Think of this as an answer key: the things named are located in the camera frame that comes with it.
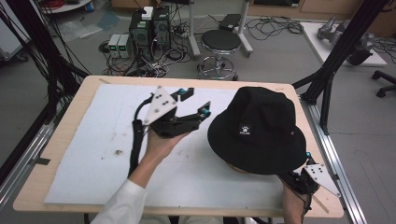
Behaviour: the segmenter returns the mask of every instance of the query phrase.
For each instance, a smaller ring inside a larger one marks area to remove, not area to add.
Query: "metal frame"
[[[320,139],[322,151],[326,156],[327,163],[329,163],[332,168],[334,176],[337,176],[335,182],[338,184],[343,196],[349,216],[355,224],[364,224],[367,223],[367,221],[361,211],[361,207],[353,189],[349,184],[347,175],[334,145],[332,144],[332,139],[329,136],[327,128],[330,97],[332,93],[332,79],[347,56],[353,52],[355,45],[373,23],[386,3],[386,0],[363,1],[361,7],[319,70],[311,76],[292,84],[293,87],[297,89],[305,84],[311,83],[308,90],[301,95],[302,105],[306,104],[308,107],[309,114],[317,130],[318,138]],[[323,102],[321,111],[319,112],[316,107],[316,102],[322,92]]]
[[[311,119],[313,128],[316,130],[317,138],[320,140],[319,144],[321,145],[322,153],[324,154],[323,156],[326,156],[329,170],[332,170],[333,175],[337,177],[335,182],[340,190],[342,199],[349,213],[349,217],[355,224],[367,223],[358,199],[349,183],[344,167],[338,157],[337,151],[335,150],[334,144],[332,143],[332,139],[320,127],[320,112],[318,111],[317,106],[310,105],[307,102],[301,103],[304,109],[308,110],[308,113],[305,114],[309,114],[310,116],[309,119]]]
[[[387,0],[365,0],[351,20],[350,24],[334,46],[329,57],[319,70],[309,77],[303,78],[295,83],[295,89],[311,83],[308,90],[302,94],[302,100],[315,105],[318,97],[323,92],[323,102],[320,112],[320,127],[329,134],[327,124],[329,117],[330,97],[332,93],[332,79],[344,60],[349,56],[358,41],[370,27]]]
[[[53,118],[49,124],[43,124],[41,126],[29,146],[0,186],[0,212],[3,210],[14,190],[25,178],[25,175],[35,166],[35,162],[39,158],[42,149],[48,143],[55,131],[57,123],[56,119],[57,118]]]

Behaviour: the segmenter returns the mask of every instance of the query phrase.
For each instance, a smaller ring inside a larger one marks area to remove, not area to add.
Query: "office chair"
[[[387,87],[383,87],[383,88],[379,89],[379,91],[376,93],[376,96],[382,98],[387,95],[386,91],[396,91],[396,77],[392,77],[386,73],[376,70],[373,73],[372,79],[377,80],[381,77],[393,84],[391,86],[387,86]]]
[[[197,65],[198,79],[201,75],[212,79],[224,79],[230,76],[233,76],[233,81],[239,79],[233,69],[233,63],[222,57],[239,50],[241,40],[237,34],[226,30],[207,31],[201,37],[201,44],[204,49],[215,53],[215,56],[206,57]]]

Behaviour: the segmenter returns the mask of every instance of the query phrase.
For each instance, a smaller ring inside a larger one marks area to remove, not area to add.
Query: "computer tower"
[[[152,21],[142,20],[142,14],[135,12],[131,19],[129,32],[134,48],[134,55],[138,62],[142,61],[141,57],[148,62],[153,60],[151,47],[153,42]]]
[[[164,6],[154,9],[152,18],[154,34],[157,39],[157,49],[168,50],[171,48],[170,7]]]

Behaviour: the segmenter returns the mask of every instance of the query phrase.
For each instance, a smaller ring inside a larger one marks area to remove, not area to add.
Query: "black bucket hat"
[[[219,157],[253,174],[283,174],[306,161],[293,102],[262,87],[240,88],[210,124],[207,138]]]

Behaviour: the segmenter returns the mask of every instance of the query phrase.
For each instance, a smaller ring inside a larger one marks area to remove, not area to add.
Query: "white robot part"
[[[304,169],[308,172],[311,178],[321,185],[323,188],[331,192],[333,195],[338,198],[341,197],[340,191],[335,186],[332,178],[327,171],[327,168],[323,164],[314,164],[314,165],[306,165]]]
[[[152,97],[143,124],[150,125],[175,107],[177,107],[177,101],[165,90],[165,88],[159,86]]]

